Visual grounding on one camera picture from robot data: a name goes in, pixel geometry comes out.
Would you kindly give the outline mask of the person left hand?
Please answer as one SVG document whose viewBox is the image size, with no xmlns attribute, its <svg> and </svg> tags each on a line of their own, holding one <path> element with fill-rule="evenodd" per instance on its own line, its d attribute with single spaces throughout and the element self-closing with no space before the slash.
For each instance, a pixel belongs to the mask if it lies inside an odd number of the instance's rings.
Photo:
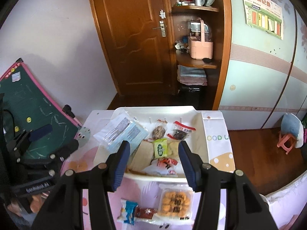
<svg viewBox="0 0 307 230">
<path fill-rule="evenodd" d="M 41 194 L 32 195 L 32 200 L 30 203 L 31 211 L 33 213 L 38 213 L 44 201 L 49 195 L 50 191 L 43 192 Z M 13 198 L 11 200 L 11 203 L 8 206 L 6 206 L 6 209 L 17 216 L 22 217 L 22 209 L 17 199 Z"/>
</svg>

